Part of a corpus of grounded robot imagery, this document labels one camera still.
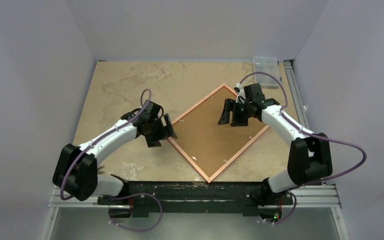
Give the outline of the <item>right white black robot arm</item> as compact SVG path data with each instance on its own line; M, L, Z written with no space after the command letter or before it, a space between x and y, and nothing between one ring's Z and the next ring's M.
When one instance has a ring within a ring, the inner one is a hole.
M329 177L333 173L330 144L322 133L311 131L291 119L282 106L270 98L262 101L225 99L219 125L245 127L249 118L256 118L274 129L289 146L286 170L263 180L259 198L268 204L282 192Z

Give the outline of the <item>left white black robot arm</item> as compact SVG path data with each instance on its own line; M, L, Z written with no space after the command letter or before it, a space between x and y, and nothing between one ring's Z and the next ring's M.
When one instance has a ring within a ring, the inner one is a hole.
M129 199L128 182L114 174L100 175L100 164L122 145L143 136L149 148L175 138L173 123L164 108L146 101L141 108L125 113L113 126L80 145L65 145L52 177L60 199L85 201L92 196L110 197L118 205Z

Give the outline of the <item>clear plastic organizer box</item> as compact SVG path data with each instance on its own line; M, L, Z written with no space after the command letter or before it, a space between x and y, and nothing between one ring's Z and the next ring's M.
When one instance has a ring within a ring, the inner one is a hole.
M254 56L253 57L253 69L254 72L264 72L281 81L279 61L276 57L268 56ZM278 89L278 83L270 76L265 74L256 74L254 79L261 85L262 88Z

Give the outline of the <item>black mounting base plate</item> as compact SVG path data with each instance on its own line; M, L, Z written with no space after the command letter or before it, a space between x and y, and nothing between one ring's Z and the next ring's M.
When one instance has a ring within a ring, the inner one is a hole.
M120 195L97 199L111 209L126 206L134 218L163 212L279 219L281 207L293 203L291 193L272 193L262 181L130 181Z

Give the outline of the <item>orange handled pliers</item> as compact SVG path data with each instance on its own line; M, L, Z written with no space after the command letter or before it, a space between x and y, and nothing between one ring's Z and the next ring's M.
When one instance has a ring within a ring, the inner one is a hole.
M104 165L99 165L97 167L97 174L100 175L100 174L103 174L105 171L104 171Z

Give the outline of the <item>aluminium rail frame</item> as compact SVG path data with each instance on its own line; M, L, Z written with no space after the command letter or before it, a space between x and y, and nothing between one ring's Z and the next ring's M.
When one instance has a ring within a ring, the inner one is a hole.
M120 219L146 218L151 213L242 214L258 216L275 226L285 218L282 204L297 207L294 189L333 178L330 143L324 133L314 133L292 119L273 98L266 98L258 83L234 88L220 86L228 92L220 99L219 88L197 102L176 120L151 99L124 114L112 127L97 137L79 144L67 144L60 153L52 182L59 188L61 201L76 205L91 200L94 207L108 210L108 222L122 228ZM244 136L233 134L234 127L246 127L249 119L274 129L289 146L287 168L263 181L215 183L220 171L208 175L194 161L208 161L210 156L198 152L198 143L206 134L215 137L213 148L218 157L230 144ZM100 164L122 145L143 136L148 147L160 147L168 140L205 178L204 182L127 181L117 175L100 175Z

